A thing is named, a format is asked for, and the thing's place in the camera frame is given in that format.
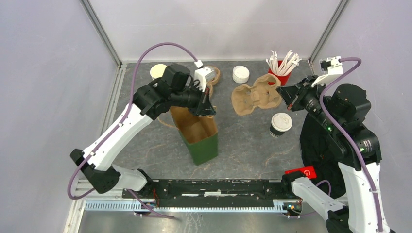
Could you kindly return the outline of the cardboard cup carrier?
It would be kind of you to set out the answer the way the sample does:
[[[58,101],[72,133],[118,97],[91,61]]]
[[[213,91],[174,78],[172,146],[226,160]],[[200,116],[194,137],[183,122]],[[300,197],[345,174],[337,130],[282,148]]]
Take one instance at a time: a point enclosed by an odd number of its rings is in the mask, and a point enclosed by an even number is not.
[[[265,74],[257,78],[252,86],[242,84],[231,94],[234,111],[239,116],[252,113],[255,108],[271,109],[280,105],[282,98],[277,92],[281,82],[273,74]]]
[[[221,77],[221,72],[217,67],[214,66],[207,66],[212,70],[212,77],[207,78],[207,87],[209,88],[209,97],[211,98],[213,95],[213,87],[219,82]]]

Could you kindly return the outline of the white cup lid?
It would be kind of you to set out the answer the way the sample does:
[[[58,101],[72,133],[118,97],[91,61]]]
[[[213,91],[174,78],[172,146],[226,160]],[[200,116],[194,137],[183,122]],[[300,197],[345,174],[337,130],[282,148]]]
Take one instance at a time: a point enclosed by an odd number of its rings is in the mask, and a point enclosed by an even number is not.
[[[272,116],[271,126],[279,132],[286,132],[292,127],[292,118],[286,113],[277,113]]]

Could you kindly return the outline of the brown paper bag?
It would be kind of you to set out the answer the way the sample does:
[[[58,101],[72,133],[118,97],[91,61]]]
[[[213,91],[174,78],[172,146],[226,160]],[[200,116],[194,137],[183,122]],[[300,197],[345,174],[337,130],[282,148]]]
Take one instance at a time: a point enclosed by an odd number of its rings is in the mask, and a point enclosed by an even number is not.
[[[195,165],[199,166],[218,156],[218,129],[214,116],[195,116],[188,108],[171,107],[174,124],[157,120],[164,126],[178,130]]]

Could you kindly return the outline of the black paper coffee cup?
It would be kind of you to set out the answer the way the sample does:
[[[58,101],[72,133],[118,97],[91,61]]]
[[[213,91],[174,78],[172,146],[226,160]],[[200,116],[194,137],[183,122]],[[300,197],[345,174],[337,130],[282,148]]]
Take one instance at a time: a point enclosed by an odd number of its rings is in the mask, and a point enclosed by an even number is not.
[[[277,128],[275,128],[274,126],[270,126],[270,135],[272,137],[280,137],[285,133],[285,131],[280,131]]]

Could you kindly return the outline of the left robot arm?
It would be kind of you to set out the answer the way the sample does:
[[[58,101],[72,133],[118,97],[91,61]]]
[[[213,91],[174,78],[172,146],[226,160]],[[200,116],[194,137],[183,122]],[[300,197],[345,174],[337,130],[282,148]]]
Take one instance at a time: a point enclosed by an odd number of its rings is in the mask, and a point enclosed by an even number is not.
[[[131,103],[94,143],[70,154],[92,189],[103,194],[117,187],[132,189],[141,198],[150,196],[153,185],[141,171],[115,166],[113,161],[131,139],[171,107],[187,108],[196,117],[215,115],[207,85],[215,76],[210,67],[191,75],[187,67],[174,63],[165,67],[161,77],[138,88]]]

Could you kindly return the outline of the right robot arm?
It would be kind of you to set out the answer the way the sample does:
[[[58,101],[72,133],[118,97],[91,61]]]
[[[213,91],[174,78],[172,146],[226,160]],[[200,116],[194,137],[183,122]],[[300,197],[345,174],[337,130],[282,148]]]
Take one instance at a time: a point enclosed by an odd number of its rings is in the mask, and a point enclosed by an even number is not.
[[[384,212],[375,205],[382,156],[377,136],[364,125],[371,109],[366,91],[342,84],[332,96],[322,97],[324,88],[313,86],[314,81],[308,76],[277,91],[289,110],[306,110],[302,160],[327,186],[296,171],[282,177],[281,193],[306,201],[330,233],[389,233]]]

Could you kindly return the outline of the red straw holder cup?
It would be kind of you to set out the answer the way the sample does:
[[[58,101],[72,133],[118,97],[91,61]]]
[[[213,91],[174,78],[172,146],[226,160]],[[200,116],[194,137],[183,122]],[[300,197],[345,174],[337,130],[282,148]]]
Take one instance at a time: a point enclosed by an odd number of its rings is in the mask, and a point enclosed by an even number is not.
[[[275,75],[281,82],[282,86],[285,86],[290,75],[291,71],[289,71],[290,66],[288,65],[287,61],[275,61],[275,60],[268,60],[269,65],[268,73]]]

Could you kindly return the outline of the stack of white lids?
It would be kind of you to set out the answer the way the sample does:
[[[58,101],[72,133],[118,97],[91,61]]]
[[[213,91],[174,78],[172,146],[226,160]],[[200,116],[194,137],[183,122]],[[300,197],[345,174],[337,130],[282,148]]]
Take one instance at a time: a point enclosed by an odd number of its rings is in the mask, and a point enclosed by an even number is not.
[[[238,84],[244,84],[249,80],[250,71],[245,66],[235,66],[232,72],[232,79]]]

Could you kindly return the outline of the stack of paper cups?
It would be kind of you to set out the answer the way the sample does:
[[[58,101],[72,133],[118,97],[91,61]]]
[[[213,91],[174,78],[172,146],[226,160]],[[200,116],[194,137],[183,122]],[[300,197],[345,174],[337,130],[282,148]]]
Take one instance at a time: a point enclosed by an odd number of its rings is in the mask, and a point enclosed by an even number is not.
[[[154,66],[151,67],[150,69],[150,76],[153,80],[157,79],[157,78],[161,78],[164,74],[164,71],[166,69],[166,65],[165,64],[156,64]]]

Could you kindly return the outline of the red card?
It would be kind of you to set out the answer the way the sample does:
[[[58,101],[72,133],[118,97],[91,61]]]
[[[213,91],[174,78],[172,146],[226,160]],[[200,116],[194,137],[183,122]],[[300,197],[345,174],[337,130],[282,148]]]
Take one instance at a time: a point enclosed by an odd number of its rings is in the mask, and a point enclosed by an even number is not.
[[[290,173],[294,173],[294,172],[301,172],[306,177],[308,177],[309,179],[317,178],[317,174],[316,174],[315,169],[314,169],[313,166],[305,166],[305,167],[301,167],[301,168],[290,169],[290,170],[286,170],[284,173],[285,174],[290,174]]]

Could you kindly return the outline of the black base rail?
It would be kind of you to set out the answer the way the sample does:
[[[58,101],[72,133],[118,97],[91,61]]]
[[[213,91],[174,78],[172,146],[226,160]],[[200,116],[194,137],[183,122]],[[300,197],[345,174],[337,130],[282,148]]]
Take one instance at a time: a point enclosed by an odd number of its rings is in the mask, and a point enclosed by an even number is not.
[[[139,191],[124,189],[124,199],[154,201],[157,207],[272,207],[274,201],[298,203],[300,198],[280,180],[180,179],[153,180]]]

